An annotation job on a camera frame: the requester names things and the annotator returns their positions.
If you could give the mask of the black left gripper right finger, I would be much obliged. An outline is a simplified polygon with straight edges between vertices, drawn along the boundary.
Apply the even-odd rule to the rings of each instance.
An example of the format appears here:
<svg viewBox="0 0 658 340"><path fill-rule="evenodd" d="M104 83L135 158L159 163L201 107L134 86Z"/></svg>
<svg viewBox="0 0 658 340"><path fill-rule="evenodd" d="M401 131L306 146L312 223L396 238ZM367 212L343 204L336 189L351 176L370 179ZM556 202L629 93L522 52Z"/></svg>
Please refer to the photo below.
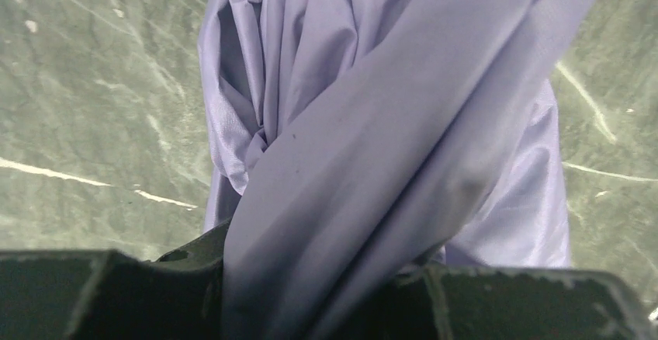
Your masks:
<svg viewBox="0 0 658 340"><path fill-rule="evenodd" d="M655 339L617 276L568 269L447 267L399 275L336 339Z"/></svg>

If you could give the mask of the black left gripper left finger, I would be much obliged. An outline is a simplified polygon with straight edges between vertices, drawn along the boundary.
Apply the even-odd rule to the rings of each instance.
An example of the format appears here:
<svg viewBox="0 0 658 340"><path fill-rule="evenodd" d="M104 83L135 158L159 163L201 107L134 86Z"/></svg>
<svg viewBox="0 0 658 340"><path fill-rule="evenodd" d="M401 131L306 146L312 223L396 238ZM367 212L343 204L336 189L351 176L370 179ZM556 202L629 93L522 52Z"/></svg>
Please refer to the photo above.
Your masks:
<svg viewBox="0 0 658 340"><path fill-rule="evenodd" d="M154 261L116 249L1 253L3 339L218 339L223 223Z"/></svg>

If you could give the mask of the lilac folding umbrella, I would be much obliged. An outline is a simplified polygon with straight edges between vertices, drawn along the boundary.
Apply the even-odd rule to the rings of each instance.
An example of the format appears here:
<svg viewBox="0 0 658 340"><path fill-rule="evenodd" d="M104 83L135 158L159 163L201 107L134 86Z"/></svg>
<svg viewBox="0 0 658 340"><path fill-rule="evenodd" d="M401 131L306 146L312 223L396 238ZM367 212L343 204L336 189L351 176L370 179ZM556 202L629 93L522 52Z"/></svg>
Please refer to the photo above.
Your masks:
<svg viewBox="0 0 658 340"><path fill-rule="evenodd" d="M224 339L325 339L430 261L566 268L549 82L596 0L209 0Z"/></svg>

